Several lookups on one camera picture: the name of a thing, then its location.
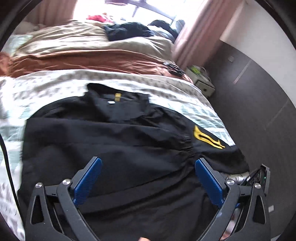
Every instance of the yellow label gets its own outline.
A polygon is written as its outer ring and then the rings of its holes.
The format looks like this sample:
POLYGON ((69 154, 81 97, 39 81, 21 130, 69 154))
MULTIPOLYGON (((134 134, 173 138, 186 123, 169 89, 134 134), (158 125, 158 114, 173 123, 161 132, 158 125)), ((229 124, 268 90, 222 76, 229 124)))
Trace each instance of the yellow label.
POLYGON ((194 127, 194 136, 196 139, 204 141, 206 143, 209 143, 213 147, 223 149, 225 146, 222 146, 220 143, 220 140, 218 141, 213 140, 210 136, 206 135, 205 133, 202 133, 197 126, 194 127))
POLYGON ((115 94, 115 101, 120 101, 120 97, 121 97, 121 94, 120 93, 116 93, 115 94))

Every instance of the window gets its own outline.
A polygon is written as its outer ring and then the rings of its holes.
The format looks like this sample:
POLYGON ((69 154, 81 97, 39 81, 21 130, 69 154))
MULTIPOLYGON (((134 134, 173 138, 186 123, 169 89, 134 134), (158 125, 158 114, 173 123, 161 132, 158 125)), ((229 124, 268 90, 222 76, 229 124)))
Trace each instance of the window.
POLYGON ((140 22, 144 25, 160 19, 173 23, 186 0, 130 0, 125 6, 105 4, 105 0, 78 0, 74 18, 85 20, 88 15, 98 15, 106 12, 114 20, 140 22))

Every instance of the bed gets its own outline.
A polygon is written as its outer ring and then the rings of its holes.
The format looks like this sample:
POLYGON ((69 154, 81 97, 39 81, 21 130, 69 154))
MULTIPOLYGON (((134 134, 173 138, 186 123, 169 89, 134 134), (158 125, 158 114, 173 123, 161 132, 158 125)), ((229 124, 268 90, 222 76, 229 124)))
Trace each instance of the bed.
MULTIPOLYGON (((171 41, 135 37, 110 42, 101 27, 74 20, 21 37, 25 40, 20 46, 10 54, 2 53, 0 62, 0 132, 16 190, 21 182, 26 119, 53 101, 82 96, 87 83, 148 94, 149 102, 183 114, 234 145, 201 91, 188 77, 177 78, 162 64, 172 62, 171 41)), ((1 213, 18 238, 24 240, 2 153, 0 162, 1 213)), ((225 175, 242 181, 248 173, 225 175)))

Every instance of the metal screw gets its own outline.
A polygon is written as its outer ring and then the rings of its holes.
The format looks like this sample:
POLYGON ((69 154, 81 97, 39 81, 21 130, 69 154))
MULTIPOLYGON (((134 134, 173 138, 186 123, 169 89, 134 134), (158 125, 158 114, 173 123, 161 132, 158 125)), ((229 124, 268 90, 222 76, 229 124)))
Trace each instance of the metal screw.
POLYGON ((42 187, 42 183, 36 183, 35 187, 36 187, 36 188, 40 188, 40 187, 42 187))
POLYGON ((63 180, 63 185, 68 185, 71 182, 70 179, 65 179, 63 180))
POLYGON ((260 189, 261 185, 259 183, 255 183, 255 188, 260 189))
POLYGON ((228 179, 226 183, 230 186, 234 185, 234 181, 232 179, 228 179))

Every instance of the white wall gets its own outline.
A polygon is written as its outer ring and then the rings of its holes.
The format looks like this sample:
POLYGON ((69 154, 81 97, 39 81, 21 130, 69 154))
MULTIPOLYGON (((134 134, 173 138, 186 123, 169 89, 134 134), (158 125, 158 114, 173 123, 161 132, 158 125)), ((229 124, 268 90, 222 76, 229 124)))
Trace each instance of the white wall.
POLYGON ((242 2, 220 40, 259 64, 296 106, 296 50, 277 22, 257 2, 242 2))

